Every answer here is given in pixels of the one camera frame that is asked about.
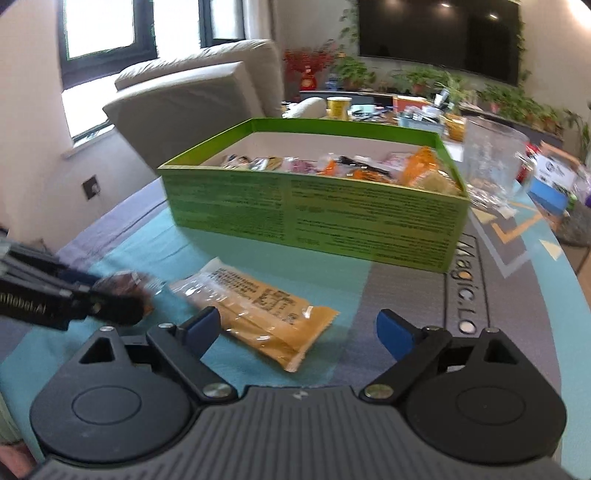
teal tablecloth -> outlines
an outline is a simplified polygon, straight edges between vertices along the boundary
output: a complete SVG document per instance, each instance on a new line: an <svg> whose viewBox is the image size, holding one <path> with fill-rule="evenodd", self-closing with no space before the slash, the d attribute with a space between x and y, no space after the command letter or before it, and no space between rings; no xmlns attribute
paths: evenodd
<svg viewBox="0 0 591 480"><path fill-rule="evenodd" d="M233 339L219 338L204 361L238 388L247 384L366 384L392 363L374 333L375 316L381 308L391 308L419 326L443 325L461 335L457 312L450 307L456 293L449 275L181 229L175 226L163 195L158 183L138 192L62 250L62 258L78 267L92 264L91 270L98 274L133 269L171 281L220 257L312 304L341 312L296 374L284 372ZM464 246L475 243L473 261L479 265L475 271L480 272L475 291L483 293L474 315L509 334L561 392L569 414L561 461L573 475L588 478L591 313L566 257L562 254L555 260L546 248L557 242L543 221L512 241L501 241L495 228L510 232L535 214L528 199L521 201L523 206L517 207L514 218L495 215L494 220L480 221L470 215L463 240ZM156 311L129 331L143 331L165 320L182 322L194 312L170 293L157 296L155 304ZM4 322L0 336L8 335L10 326L21 328ZM38 458L41 454L28 422L31 402L98 327L98 322L87 319L72 323L66 333L26 328L16 335L9 352L0 355L0 361L4 359L1 391Z"/></svg>

television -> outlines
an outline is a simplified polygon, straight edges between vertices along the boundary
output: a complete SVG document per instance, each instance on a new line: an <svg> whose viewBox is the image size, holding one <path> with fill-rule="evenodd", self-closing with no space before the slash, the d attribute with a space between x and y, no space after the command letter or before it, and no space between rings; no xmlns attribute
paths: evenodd
<svg viewBox="0 0 591 480"><path fill-rule="evenodd" d="M516 85L519 5L511 0L359 0L359 54L463 70Z"/></svg>

green cardboard box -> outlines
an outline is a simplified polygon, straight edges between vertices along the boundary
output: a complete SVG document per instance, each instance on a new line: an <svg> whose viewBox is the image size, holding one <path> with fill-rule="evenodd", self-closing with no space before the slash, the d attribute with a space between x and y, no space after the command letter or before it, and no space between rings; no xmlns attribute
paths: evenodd
<svg viewBox="0 0 591 480"><path fill-rule="evenodd" d="M448 196L360 180L224 170L228 154L382 158L434 148L462 188ZM469 198L439 136L319 119L252 119L159 169L179 226L436 272L447 271Z"/></svg>

wall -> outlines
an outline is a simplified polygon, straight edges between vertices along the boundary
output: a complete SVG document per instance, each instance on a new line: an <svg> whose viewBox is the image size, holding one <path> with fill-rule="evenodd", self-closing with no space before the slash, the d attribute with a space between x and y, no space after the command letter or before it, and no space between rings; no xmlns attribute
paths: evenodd
<svg viewBox="0 0 591 480"><path fill-rule="evenodd" d="M56 0L18 0L0 17L0 224L57 250L154 173L118 132L72 148L61 100ZM82 183L102 189L86 200Z"/></svg>
<svg viewBox="0 0 591 480"><path fill-rule="evenodd" d="M86 200L82 182L96 175L100 193ZM118 131L61 160L47 179L38 207L40 231L56 251L128 196L156 179Z"/></svg>
<svg viewBox="0 0 591 480"><path fill-rule="evenodd" d="M338 38L347 0L282 0L285 48L322 45ZM521 0L525 22L524 67L532 71L526 90L539 102L569 108L585 118L591 100L591 11L581 0ZM385 75L400 62L368 59Z"/></svg>
<svg viewBox="0 0 591 480"><path fill-rule="evenodd" d="M40 236L45 179L72 146L61 103L56 1L19 0L0 17L0 192L11 236Z"/></svg>

sofa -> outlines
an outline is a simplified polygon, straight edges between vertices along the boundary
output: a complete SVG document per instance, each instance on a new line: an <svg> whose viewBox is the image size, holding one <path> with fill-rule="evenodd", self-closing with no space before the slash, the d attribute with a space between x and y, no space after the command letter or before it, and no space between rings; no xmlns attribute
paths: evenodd
<svg viewBox="0 0 591 480"><path fill-rule="evenodd" d="M152 169L249 118L283 115L282 59L271 40L203 48L185 59L133 65L115 80L103 108ZM325 115L312 99L288 116Z"/></svg>

